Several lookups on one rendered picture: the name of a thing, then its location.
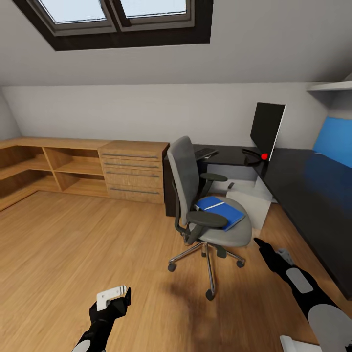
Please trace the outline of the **folder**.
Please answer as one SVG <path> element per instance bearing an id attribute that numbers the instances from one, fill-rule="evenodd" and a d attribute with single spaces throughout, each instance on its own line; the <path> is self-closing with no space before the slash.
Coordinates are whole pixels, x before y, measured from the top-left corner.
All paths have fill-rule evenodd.
<path id="1" fill-rule="evenodd" d="M 224 231 L 228 231 L 244 217 L 244 214 L 224 201 L 219 200 L 216 196 L 209 196 L 202 201 L 195 203 L 193 206 L 197 211 L 212 212 L 220 214 L 228 219 L 228 224 L 224 227 L 220 227 Z"/>

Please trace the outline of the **keyboard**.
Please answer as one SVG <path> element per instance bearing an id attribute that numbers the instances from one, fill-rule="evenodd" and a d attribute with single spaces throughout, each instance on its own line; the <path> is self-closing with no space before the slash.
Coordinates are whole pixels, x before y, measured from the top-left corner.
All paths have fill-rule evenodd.
<path id="1" fill-rule="evenodd" d="M 218 150 L 215 149 L 210 149 L 210 148 L 204 148 L 201 150 L 198 150 L 195 153 L 196 161 L 205 158 L 205 156 L 212 155 L 214 153 L 218 152 Z"/>

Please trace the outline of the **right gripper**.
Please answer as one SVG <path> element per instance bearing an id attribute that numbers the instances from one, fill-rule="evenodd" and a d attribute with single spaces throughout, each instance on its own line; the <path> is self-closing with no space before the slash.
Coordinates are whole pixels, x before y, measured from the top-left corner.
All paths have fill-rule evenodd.
<path id="1" fill-rule="evenodd" d="M 275 264 L 278 261 L 284 261 L 284 259 L 275 253 L 273 247 L 269 243 L 265 243 L 263 240 L 258 238 L 254 238 L 254 241 L 259 245 L 259 251 L 267 263 L 269 269 L 275 271 Z"/>

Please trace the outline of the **swivel chair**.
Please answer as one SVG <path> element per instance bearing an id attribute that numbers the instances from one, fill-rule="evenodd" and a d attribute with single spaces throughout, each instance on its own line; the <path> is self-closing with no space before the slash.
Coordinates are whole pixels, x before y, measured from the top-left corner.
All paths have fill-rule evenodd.
<path id="1" fill-rule="evenodd" d="M 181 233 L 185 246 L 191 246 L 195 241 L 199 242 L 196 246 L 169 260 L 168 270 L 173 272 L 175 270 L 175 265 L 172 264 L 174 261 L 202 247 L 201 256 L 207 258 L 211 286 L 211 290 L 209 289 L 205 296 L 212 301 L 215 297 L 215 291 L 208 247 L 216 249 L 218 257 L 231 256 L 238 260 L 236 264 L 239 268 L 244 267 L 244 259 L 225 250 L 222 246 L 244 247 L 248 245 L 252 237 L 250 218 L 240 203 L 225 197 L 216 198 L 244 214 L 243 219 L 228 231 L 220 228 L 228 224 L 228 219 L 224 216 L 212 212 L 197 211 L 194 207 L 190 210 L 196 199 L 199 183 L 198 166 L 190 137 L 184 136 L 177 140 L 169 147 L 167 155 L 173 172 L 172 185 L 176 192 L 175 228 Z M 212 173 L 201 173 L 200 177 L 206 179 L 206 183 L 200 199 L 196 203 L 208 198 L 205 196 L 213 181 L 225 182 L 228 180 L 226 176 Z M 180 227 L 180 218 L 181 224 L 187 226 L 186 229 Z"/>

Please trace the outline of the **monitor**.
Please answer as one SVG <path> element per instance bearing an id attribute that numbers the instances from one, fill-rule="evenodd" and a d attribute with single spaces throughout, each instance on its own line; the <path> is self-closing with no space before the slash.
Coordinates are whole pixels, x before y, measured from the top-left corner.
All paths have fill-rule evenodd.
<path id="1" fill-rule="evenodd" d="M 275 142 L 286 110 L 286 105 L 257 102 L 250 138 L 256 144 L 262 155 L 242 149 L 259 156 L 260 160 L 249 165 L 255 165 L 261 160 L 270 160 Z"/>

